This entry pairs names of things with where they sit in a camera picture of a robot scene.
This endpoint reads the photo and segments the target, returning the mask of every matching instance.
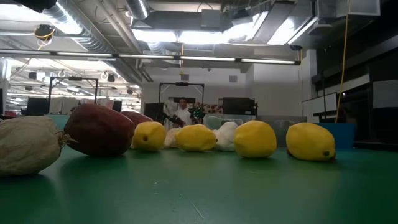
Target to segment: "person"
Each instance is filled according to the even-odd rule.
[[[192,125],[191,113],[187,108],[187,99],[184,97],[180,98],[180,103],[176,115],[183,121],[183,127],[186,125]]]

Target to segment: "green tabletop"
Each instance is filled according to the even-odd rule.
[[[39,175],[0,179],[0,223],[397,223],[397,171],[398,154],[358,149],[320,163],[66,147]]]

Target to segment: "yellow lemon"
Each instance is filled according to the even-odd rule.
[[[216,135],[201,124],[183,127],[176,135],[177,146],[187,152],[201,152],[216,146]]]
[[[267,123],[249,121],[236,128],[234,146],[243,157],[268,157],[276,151],[276,135]]]
[[[159,151],[163,148],[166,130],[159,122],[148,121],[137,125],[132,145],[144,151]]]
[[[286,134],[286,145],[288,153],[297,159],[327,161],[336,156],[333,135],[313,123],[291,126]]]

